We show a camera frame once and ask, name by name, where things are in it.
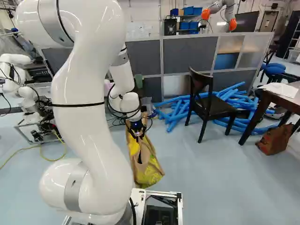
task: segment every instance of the paper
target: paper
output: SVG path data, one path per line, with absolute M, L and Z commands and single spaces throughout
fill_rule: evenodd
M 268 83 L 263 85 L 257 89 L 266 89 L 270 92 L 273 92 L 278 95 L 283 95 L 289 98 L 295 98 L 298 88 L 286 85 L 284 83 Z

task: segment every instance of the blue storage bin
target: blue storage bin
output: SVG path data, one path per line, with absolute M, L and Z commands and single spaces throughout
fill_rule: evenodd
M 170 11 L 170 15 L 178 15 L 178 9 L 174 8 Z
M 202 7 L 194 7 L 193 15 L 201 15 Z
M 199 22 L 189 22 L 188 23 L 188 28 L 189 29 L 197 29 L 198 28 L 198 23 Z
M 188 24 L 188 22 L 181 22 L 179 26 L 180 30 L 188 30 Z
M 194 6 L 189 6 L 183 8 L 183 14 L 184 15 L 192 15 L 194 13 Z
M 217 54 L 214 69 L 234 69 L 239 53 Z
M 199 31 L 197 30 L 189 30 L 189 34 L 199 34 Z

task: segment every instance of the gray metal band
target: gray metal band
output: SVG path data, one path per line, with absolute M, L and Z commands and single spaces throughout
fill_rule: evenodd
M 68 210 L 81 212 L 79 208 L 79 191 L 88 168 L 80 162 L 70 174 L 64 193 L 64 202 Z
M 39 0 L 38 15 L 44 29 L 57 43 L 65 47 L 72 47 L 74 42 L 63 27 L 58 0 Z
M 124 52 L 122 55 L 118 55 L 116 60 L 113 62 L 112 66 L 117 67 L 123 65 L 129 61 L 127 52 Z

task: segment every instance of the wooden chair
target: wooden chair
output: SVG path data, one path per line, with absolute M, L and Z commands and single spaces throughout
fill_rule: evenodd
M 191 117 L 192 111 L 194 111 L 202 120 L 203 125 L 201 133 L 198 139 L 198 143 L 201 143 L 207 121 L 215 120 L 223 117 L 230 117 L 228 126 L 225 131 L 225 135 L 229 135 L 231 127 L 233 125 L 234 119 L 238 113 L 230 104 L 226 103 L 217 96 L 212 95 L 213 88 L 213 77 L 209 75 L 200 74 L 189 67 L 190 71 L 190 104 L 187 115 L 187 120 L 185 126 L 188 125 L 189 119 Z M 209 87 L 208 97 L 201 98 L 199 94 L 203 92 L 204 88 Z

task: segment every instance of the paper bag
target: paper bag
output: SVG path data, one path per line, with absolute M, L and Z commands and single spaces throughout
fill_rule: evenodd
M 165 172 L 156 158 L 154 146 L 147 135 L 143 139 L 138 138 L 136 142 L 126 129 L 126 140 L 137 188 L 148 188 L 159 182 Z

